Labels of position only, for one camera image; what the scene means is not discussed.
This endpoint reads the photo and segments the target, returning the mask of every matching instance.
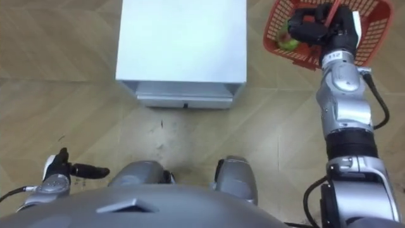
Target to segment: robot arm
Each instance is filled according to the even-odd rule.
[[[354,64],[358,35],[352,12],[340,6],[331,26],[321,24],[330,4],[303,9],[289,21],[294,39],[321,46],[323,78],[316,94],[327,144],[327,182],[321,188],[323,227],[347,227],[361,218],[401,221],[383,161],[378,158],[371,108],[364,98],[371,70]],[[303,15],[315,22],[303,22]]]

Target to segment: plastic basket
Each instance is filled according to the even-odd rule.
[[[295,9],[317,7],[334,0],[277,0],[267,21],[263,44],[267,51],[288,58],[293,64],[311,70],[320,68],[319,48],[308,47],[300,43],[293,51],[286,51],[277,46],[276,36],[281,27],[293,15]],[[355,64],[364,66],[369,63],[380,47],[392,20],[392,5],[389,0],[341,0],[352,11],[359,11],[362,36],[358,46]]]

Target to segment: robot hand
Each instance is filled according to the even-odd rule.
[[[329,27],[325,20],[332,4],[320,4],[317,8],[297,9],[288,21],[288,31],[292,38],[310,46],[321,46],[320,63],[323,57],[337,49],[348,51],[356,57],[359,37],[356,33],[352,11],[348,6],[339,6]],[[307,16],[314,18],[307,21]]]
[[[42,184],[25,188],[33,191],[18,211],[41,203],[48,203],[58,198],[68,196],[70,192],[70,176],[86,179],[102,179],[109,174],[108,168],[94,167],[85,164],[71,164],[69,153],[62,148],[57,155],[51,155],[45,164]]]

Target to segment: white cabinet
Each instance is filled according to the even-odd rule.
[[[123,0],[116,80],[146,106],[229,108],[246,35],[246,0]]]

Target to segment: wire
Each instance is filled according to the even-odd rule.
[[[292,222],[284,222],[284,224],[289,227],[296,227],[296,228],[313,228],[312,225],[295,224]]]
[[[308,206],[308,198],[309,195],[312,193],[314,189],[316,189],[318,186],[320,186],[322,183],[327,181],[327,177],[324,176],[321,179],[315,181],[312,185],[310,185],[307,190],[305,190],[304,193],[304,199],[302,199],[302,203],[304,205],[304,213],[306,218],[308,219],[308,222],[314,227],[314,228],[319,228],[319,225],[316,223],[315,219],[312,217],[311,212],[309,212],[309,206]]]
[[[384,119],[379,124],[374,125],[374,130],[377,130],[388,123],[388,121],[390,120],[390,111],[389,111],[387,105],[385,104],[384,100],[382,99],[380,93],[377,91],[377,87],[374,84],[373,77],[371,76],[371,74],[369,74],[369,73],[364,74],[363,79],[367,83],[367,85],[370,88],[371,92],[373,93],[375,99],[378,101],[378,104],[380,104],[380,106],[384,112]]]
[[[36,186],[24,186],[24,187],[19,187],[18,189],[14,189],[12,191],[9,191],[6,193],[4,196],[0,198],[0,203],[5,200],[8,196],[12,196],[18,193],[24,193],[26,191],[35,191],[37,189]]]

